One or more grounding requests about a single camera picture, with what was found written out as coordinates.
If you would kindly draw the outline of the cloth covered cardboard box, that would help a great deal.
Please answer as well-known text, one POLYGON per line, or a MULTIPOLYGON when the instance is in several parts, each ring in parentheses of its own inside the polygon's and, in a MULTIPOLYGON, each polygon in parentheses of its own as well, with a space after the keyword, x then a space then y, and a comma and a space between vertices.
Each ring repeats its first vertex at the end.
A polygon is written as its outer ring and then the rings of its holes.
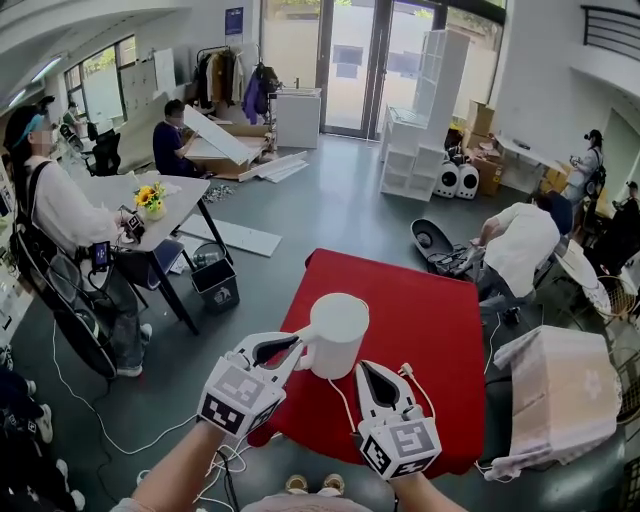
POLYGON ((507 481, 524 469, 567 465, 617 430, 621 383, 604 336, 541 325, 500 347, 493 356, 512 383, 509 454, 484 471, 507 481))

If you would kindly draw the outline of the low white cube shelf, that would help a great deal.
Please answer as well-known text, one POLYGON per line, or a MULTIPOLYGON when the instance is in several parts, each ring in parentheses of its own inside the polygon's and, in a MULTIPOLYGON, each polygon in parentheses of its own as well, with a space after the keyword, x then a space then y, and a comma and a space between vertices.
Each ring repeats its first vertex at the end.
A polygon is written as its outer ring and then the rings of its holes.
POLYGON ((412 110, 386 108, 380 161, 381 193, 429 202, 445 161, 443 142, 433 142, 428 120, 412 110))

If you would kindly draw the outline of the red tablecloth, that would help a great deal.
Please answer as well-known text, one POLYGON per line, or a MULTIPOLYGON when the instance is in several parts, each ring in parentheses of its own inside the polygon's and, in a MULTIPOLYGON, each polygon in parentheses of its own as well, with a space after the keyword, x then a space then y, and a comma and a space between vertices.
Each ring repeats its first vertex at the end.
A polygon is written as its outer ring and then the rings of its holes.
MULTIPOLYGON (((316 249, 281 323, 295 332, 310 322, 321 297, 341 292, 362 299, 369 327, 358 356, 397 371, 408 363, 420 389, 415 396, 436 416, 441 454, 429 478, 463 475, 482 452, 485 426, 484 348, 477 291, 473 284, 423 271, 316 249)), ((362 419, 354 375, 330 385, 304 370, 286 386, 286 400, 252 432, 252 447, 281 433, 318 454, 360 464, 353 427, 362 419)))

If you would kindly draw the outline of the clothes rack with garments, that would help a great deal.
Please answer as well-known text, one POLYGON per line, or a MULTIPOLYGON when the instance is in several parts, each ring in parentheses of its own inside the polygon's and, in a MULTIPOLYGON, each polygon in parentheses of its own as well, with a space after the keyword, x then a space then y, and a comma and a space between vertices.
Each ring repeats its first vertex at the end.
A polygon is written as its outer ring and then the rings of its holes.
POLYGON ((240 46, 228 45, 201 49, 197 53, 194 83, 196 102, 201 108, 242 103, 246 90, 244 55, 240 46))

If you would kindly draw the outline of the large side window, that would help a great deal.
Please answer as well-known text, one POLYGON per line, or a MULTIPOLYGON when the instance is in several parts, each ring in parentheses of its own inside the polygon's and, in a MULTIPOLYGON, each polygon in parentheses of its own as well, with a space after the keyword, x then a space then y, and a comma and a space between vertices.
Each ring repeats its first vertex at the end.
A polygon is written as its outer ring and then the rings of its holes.
POLYGON ((81 118, 120 126, 126 118, 121 74, 136 63, 136 39, 129 36, 105 47, 64 72, 67 97, 81 118))

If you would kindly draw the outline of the white electric kettle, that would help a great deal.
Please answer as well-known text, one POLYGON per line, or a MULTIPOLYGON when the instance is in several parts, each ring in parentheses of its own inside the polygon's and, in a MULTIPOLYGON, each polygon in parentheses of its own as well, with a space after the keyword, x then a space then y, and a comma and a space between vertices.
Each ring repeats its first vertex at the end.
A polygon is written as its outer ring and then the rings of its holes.
POLYGON ((348 375, 369 327, 369 308, 360 298, 331 293, 311 308, 310 323, 296 332, 306 352, 295 370, 309 370, 325 380, 348 375))

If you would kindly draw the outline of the tall white cube shelf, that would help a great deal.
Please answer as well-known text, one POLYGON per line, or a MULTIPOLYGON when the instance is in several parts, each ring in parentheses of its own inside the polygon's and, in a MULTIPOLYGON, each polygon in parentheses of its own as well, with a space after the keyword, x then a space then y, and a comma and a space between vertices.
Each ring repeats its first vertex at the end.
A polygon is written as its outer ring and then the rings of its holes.
POLYGON ((470 39, 453 30, 426 32, 412 110, 424 128, 419 144, 442 149, 459 94, 470 39))

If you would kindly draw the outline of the black balcony railing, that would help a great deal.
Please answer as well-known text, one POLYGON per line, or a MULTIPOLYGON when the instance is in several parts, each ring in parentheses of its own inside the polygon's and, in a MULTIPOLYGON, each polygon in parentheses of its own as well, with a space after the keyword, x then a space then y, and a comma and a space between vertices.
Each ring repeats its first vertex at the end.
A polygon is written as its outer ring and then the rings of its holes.
POLYGON ((582 5, 583 45, 640 60, 640 14, 613 7, 582 5))

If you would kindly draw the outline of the black backpack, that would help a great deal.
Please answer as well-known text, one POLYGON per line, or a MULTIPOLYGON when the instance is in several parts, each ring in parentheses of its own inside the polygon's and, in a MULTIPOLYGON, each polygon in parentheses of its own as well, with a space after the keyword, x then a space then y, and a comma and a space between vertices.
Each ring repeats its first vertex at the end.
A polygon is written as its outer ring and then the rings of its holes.
POLYGON ((45 167, 45 160, 38 164, 30 176, 29 189, 22 187, 23 197, 18 196, 16 213, 10 237, 10 249, 20 274, 34 287, 41 288, 51 260, 57 255, 58 247, 49 236, 39 229, 34 221, 36 189, 45 167))

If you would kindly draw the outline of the black white oval shell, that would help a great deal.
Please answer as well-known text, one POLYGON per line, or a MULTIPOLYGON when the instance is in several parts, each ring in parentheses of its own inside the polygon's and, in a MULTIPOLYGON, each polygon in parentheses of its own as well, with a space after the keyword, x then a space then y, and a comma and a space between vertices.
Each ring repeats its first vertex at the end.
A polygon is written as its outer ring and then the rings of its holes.
POLYGON ((414 244, 425 258, 437 254, 450 254, 454 247, 444 232, 428 219, 416 219, 410 226, 414 244))

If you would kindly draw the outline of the white capsule pet carrier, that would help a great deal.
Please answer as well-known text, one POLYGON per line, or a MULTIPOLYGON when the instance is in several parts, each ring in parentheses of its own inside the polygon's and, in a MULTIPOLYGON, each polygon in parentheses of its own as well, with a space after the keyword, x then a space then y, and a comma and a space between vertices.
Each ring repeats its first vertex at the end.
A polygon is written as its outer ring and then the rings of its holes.
POLYGON ((462 164, 459 169, 458 188, 456 196, 458 198, 473 200, 479 186, 478 170, 471 164, 462 164))
POLYGON ((440 173, 433 191, 434 195, 453 198, 459 184, 459 168, 451 161, 445 161, 440 167, 440 173))

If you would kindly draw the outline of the person's right forearm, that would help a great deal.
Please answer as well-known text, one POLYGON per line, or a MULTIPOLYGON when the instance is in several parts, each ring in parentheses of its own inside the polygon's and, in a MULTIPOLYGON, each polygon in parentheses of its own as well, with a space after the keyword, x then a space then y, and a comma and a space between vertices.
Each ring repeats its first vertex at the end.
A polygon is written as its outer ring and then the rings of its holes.
POLYGON ((421 472, 389 481, 404 512, 468 512, 441 493, 421 472))

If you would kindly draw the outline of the white low cabinet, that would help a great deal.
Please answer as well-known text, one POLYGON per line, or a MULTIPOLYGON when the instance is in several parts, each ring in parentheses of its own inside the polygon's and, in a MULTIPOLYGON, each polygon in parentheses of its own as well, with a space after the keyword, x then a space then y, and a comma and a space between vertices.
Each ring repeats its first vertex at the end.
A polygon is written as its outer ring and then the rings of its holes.
POLYGON ((276 141, 285 148, 316 149, 321 114, 320 88, 284 88, 275 100, 276 141))

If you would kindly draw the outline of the white furniture panel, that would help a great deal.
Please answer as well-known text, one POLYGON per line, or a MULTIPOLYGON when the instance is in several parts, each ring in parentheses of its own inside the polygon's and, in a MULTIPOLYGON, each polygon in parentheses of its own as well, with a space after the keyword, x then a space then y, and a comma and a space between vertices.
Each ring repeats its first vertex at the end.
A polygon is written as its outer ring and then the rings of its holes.
POLYGON ((198 134, 186 153, 191 160, 227 159, 243 164, 253 161, 262 151, 260 141, 245 144, 189 105, 185 106, 184 123, 198 134))

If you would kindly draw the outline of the rattan chair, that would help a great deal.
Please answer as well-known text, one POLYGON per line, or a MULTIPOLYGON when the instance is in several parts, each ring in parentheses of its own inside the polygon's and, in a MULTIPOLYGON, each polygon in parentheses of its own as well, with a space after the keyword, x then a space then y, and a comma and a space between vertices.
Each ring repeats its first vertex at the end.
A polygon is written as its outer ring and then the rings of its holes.
POLYGON ((627 319, 635 307, 637 289, 621 276, 603 275, 598 282, 606 292, 599 313, 606 320, 627 319))

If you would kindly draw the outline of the person's left forearm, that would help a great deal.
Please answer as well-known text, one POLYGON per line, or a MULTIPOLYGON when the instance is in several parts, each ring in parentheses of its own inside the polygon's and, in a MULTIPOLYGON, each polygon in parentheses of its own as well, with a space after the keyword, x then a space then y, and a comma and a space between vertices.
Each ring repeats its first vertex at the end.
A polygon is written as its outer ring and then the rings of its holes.
POLYGON ((196 500, 225 433, 207 421, 191 431, 109 512, 195 512, 196 500))

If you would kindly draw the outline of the round white table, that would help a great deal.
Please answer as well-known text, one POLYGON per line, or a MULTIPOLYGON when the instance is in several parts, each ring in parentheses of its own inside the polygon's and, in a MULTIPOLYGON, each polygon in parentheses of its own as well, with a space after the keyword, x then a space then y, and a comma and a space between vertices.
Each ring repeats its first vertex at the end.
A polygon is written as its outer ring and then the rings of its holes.
POLYGON ((604 315, 613 313, 611 300, 604 284, 584 255, 583 248, 574 240, 561 240, 555 256, 564 272, 582 289, 586 299, 604 315))

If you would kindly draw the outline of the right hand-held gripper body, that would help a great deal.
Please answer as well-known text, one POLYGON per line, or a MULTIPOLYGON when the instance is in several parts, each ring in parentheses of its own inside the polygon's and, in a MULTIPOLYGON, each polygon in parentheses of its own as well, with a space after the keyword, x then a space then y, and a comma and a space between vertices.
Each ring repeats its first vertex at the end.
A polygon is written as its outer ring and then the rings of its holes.
POLYGON ((363 420, 358 433, 365 463, 386 481, 424 472, 442 452, 435 420, 420 405, 363 420))

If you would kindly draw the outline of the open equipment bag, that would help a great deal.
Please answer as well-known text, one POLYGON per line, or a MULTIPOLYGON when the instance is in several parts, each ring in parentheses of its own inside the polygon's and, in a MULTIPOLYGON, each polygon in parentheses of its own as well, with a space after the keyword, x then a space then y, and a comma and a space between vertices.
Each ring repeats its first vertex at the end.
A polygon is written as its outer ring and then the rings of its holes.
POLYGON ((427 262, 437 275, 475 282, 480 274, 485 248, 458 245, 450 253, 434 253, 427 262))

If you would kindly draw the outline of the pile of white planks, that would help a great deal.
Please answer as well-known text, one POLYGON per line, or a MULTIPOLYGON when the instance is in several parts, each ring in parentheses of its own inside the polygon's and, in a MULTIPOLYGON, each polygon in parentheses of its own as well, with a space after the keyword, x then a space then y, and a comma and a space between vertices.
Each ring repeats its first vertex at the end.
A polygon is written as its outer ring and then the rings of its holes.
POLYGON ((272 175, 288 171, 300 164, 306 164, 306 156, 307 152, 302 151, 252 166, 249 170, 238 175, 238 181, 242 183, 255 177, 259 177, 261 179, 270 178, 272 175))

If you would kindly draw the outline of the person's pink trousers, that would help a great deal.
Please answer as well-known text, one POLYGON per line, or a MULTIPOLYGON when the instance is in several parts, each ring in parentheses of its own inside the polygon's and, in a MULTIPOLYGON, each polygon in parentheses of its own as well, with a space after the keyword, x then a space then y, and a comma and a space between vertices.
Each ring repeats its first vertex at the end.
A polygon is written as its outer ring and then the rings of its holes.
POLYGON ((276 494, 246 505, 241 512, 374 512, 341 496, 276 494))

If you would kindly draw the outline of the ceiling tube light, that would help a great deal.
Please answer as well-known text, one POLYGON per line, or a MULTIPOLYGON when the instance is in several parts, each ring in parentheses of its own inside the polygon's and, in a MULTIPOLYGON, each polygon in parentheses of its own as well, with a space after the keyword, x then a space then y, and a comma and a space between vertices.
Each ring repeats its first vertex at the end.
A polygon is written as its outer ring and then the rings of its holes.
POLYGON ((57 55, 47 62, 32 78, 31 82, 35 83, 42 80, 58 63, 64 59, 63 55, 57 55))

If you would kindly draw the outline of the dark blue chair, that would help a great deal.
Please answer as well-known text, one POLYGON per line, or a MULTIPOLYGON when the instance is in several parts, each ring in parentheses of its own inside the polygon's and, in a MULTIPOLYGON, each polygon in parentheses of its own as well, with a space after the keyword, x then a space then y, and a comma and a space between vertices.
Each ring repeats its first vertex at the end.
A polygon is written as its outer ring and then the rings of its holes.
POLYGON ((184 245, 172 238, 165 239, 152 252, 136 252, 130 257, 130 280, 146 290, 156 290, 161 284, 161 278, 151 264, 152 257, 164 276, 174 268, 177 273, 184 268, 195 269, 184 245))

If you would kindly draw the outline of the glass entrance door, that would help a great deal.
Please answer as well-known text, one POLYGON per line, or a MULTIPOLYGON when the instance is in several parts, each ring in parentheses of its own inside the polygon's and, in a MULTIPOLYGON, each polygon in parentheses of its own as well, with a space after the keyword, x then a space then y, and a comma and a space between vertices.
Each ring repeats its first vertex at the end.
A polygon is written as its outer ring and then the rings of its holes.
POLYGON ((423 37, 445 21, 445 6, 434 0, 323 0, 321 130, 380 138, 386 108, 411 106, 423 37))

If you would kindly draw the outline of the white display shelf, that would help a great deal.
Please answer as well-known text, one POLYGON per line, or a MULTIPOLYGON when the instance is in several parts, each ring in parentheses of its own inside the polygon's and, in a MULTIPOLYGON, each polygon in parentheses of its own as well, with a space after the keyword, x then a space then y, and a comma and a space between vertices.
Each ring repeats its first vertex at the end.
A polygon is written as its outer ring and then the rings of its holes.
POLYGON ((4 164, 0 160, 0 346, 9 345, 28 310, 31 293, 20 282, 10 251, 14 221, 14 193, 4 164))

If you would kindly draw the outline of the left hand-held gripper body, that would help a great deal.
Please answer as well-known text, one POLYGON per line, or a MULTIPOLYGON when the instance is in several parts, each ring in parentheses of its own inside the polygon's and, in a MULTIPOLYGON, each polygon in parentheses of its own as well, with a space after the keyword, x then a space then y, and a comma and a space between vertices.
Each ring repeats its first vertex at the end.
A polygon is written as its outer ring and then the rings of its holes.
POLYGON ((263 425, 286 398, 289 358, 268 367, 254 353, 244 347, 219 358, 198 403, 198 419, 236 439, 263 425))

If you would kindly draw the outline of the white locker cabinet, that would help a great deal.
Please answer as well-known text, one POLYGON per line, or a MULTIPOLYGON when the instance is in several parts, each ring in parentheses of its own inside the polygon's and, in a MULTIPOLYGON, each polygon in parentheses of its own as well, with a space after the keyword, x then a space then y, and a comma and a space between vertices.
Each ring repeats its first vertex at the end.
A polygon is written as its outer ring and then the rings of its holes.
POLYGON ((173 50, 155 51, 151 59, 121 69, 120 81, 125 115, 131 120, 162 93, 175 89, 173 50))

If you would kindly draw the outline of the black oval hanging bag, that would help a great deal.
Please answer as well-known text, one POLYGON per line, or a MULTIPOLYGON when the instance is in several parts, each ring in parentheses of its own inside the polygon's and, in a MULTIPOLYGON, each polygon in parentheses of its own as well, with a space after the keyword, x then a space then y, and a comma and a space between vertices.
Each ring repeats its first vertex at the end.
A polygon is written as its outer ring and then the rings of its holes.
POLYGON ((51 260, 46 278, 54 298, 54 318, 76 354, 107 380, 116 378, 116 357, 110 332, 84 289, 82 275, 63 254, 51 260))

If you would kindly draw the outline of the pile of small metal parts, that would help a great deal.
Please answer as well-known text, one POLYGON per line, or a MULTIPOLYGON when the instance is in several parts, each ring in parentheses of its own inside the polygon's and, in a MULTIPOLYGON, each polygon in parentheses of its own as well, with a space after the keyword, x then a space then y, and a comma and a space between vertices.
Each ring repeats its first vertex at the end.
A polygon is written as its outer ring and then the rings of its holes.
POLYGON ((238 186, 233 184, 227 185, 224 183, 212 183, 203 194, 203 201, 209 204, 224 201, 229 197, 234 196, 237 188, 238 186))

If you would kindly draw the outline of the grey round bucket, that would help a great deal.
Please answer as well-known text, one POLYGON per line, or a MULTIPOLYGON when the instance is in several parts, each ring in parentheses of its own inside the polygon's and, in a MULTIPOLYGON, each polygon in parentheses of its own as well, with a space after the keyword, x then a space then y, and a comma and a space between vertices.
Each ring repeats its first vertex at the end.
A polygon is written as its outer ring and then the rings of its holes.
POLYGON ((216 242, 206 242, 198 247, 191 257, 196 270, 206 268, 227 258, 227 250, 216 242))

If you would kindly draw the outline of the grey table with black legs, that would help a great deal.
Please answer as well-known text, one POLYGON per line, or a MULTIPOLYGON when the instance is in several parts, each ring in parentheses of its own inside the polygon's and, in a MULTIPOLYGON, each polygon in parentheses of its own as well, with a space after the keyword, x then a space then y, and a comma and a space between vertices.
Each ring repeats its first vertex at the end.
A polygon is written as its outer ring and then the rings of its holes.
POLYGON ((198 207, 201 216, 205 220, 206 225, 214 237, 214 241, 221 248, 223 256, 230 265, 233 264, 233 259, 229 255, 227 246, 202 199, 209 187, 208 183, 204 180, 177 176, 161 177, 161 181, 166 183, 167 187, 179 187, 177 195, 169 197, 165 217, 158 220, 156 223, 147 225, 145 227, 146 233, 138 242, 127 242, 123 235, 121 235, 115 243, 115 248, 120 253, 123 251, 132 251, 141 253, 145 257, 146 261, 151 266, 153 273, 158 278, 160 292, 163 294, 174 314, 180 321, 183 321, 186 324, 195 336, 197 336, 199 334, 197 326, 194 324, 191 316, 185 309, 180 297, 167 277, 169 270, 164 270, 162 268, 160 260, 157 258, 154 251, 162 241, 171 234, 172 231, 177 229, 184 222, 184 220, 192 213, 192 210, 195 207, 198 207))

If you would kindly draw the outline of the small blue screen device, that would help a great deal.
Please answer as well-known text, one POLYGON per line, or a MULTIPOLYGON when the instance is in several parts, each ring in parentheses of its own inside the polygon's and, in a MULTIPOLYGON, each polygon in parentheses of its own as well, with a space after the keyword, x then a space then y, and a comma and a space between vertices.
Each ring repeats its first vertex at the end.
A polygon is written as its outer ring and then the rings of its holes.
POLYGON ((111 245, 108 241, 95 243, 90 247, 92 270, 106 272, 112 264, 111 245))

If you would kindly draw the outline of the black office chair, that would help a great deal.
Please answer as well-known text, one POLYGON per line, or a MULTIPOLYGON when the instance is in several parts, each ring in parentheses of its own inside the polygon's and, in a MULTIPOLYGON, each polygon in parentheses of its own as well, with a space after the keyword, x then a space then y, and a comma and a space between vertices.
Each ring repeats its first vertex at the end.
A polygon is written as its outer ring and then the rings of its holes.
POLYGON ((87 169, 91 176, 106 177, 116 175, 121 157, 118 154, 120 133, 109 130, 100 134, 96 139, 96 144, 92 148, 93 164, 87 164, 87 169))

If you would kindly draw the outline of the white board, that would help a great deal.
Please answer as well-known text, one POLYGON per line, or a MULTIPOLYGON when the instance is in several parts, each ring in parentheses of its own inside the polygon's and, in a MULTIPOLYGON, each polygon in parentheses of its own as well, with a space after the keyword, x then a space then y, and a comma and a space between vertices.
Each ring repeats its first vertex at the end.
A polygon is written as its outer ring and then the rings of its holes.
MULTIPOLYGON (((213 220, 219 235, 229 247, 263 257, 271 257, 282 237, 220 220, 213 220)), ((193 214, 182 223, 179 231, 203 240, 215 238, 204 217, 193 214)))

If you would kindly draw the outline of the sunflower bouquet in vase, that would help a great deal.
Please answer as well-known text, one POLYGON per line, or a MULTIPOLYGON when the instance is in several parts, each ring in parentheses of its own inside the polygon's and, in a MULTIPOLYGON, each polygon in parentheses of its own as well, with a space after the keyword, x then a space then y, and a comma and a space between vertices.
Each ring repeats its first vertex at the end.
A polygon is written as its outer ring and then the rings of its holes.
POLYGON ((149 221, 160 220, 166 215, 165 192, 165 187, 160 182, 141 186, 134 194, 137 210, 149 221))

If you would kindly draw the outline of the flat cardboard box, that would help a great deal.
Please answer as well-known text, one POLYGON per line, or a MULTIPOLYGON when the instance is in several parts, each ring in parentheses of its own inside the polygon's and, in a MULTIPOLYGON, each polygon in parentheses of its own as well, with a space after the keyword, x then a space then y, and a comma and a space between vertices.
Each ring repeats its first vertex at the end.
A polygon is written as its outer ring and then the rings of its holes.
POLYGON ((195 140, 187 153, 187 158, 197 168, 205 170, 220 179, 239 181, 241 174, 248 172, 267 153, 273 151, 273 133, 266 125, 222 124, 220 128, 248 148, 249 158, 247 161, 242 163, 234 162, 202 136, 195 140))

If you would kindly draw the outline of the black trash bin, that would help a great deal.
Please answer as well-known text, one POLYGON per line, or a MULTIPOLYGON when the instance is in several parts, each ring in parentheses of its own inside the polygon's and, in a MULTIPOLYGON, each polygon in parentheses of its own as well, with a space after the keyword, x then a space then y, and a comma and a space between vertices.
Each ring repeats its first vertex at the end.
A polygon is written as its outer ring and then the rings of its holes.
POLYGON ((236 272, 226 258, 196 270, 191 274, 191 281, 205 307, 214 314, 240 302, 236 272))

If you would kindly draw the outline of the white desk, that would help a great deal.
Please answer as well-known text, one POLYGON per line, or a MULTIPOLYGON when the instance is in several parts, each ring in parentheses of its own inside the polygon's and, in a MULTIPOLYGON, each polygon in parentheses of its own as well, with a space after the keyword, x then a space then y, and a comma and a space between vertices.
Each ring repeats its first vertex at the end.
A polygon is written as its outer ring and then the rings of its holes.
POLYGON ((568 171, 561 162, 541 155, 526 143, 503 134, 495 134, 494 139, 503 160, 503 186, 523 193, 533 192, 549 169, 567 178, 568 171))

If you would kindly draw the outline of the purple hanging jacket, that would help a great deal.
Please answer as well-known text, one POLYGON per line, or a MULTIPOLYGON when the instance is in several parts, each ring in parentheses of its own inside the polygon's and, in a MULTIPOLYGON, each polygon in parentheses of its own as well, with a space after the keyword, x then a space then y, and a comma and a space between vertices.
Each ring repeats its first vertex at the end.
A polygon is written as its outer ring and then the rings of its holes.
POLYGON ((251 125, 258 123, 258 117, 267 119, 270 115, 270 97, 279 88, 280 81, 270 66, 259 62, 255 67, 245 91, 242 109, 251 125))

